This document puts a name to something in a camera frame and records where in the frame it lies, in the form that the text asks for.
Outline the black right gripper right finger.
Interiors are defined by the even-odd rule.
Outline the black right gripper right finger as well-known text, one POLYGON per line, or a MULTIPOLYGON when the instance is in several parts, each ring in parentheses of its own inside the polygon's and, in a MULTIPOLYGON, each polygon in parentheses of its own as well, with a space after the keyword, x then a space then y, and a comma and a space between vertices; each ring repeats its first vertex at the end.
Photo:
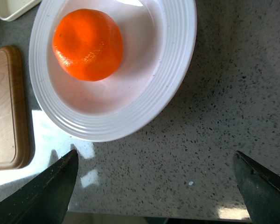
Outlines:
POLYGON ((233 169, 238 189, 254 224, 280 224, 280 176, 236 151, 233 169))

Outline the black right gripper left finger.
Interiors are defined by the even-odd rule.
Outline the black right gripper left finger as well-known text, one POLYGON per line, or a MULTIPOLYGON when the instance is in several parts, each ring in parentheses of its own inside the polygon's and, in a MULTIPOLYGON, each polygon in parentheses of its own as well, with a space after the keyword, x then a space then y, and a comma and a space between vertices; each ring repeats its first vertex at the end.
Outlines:
POLYGON ((78 172, 78 154, 69 151, 0 202, 0 224, 61 224, 78 172))

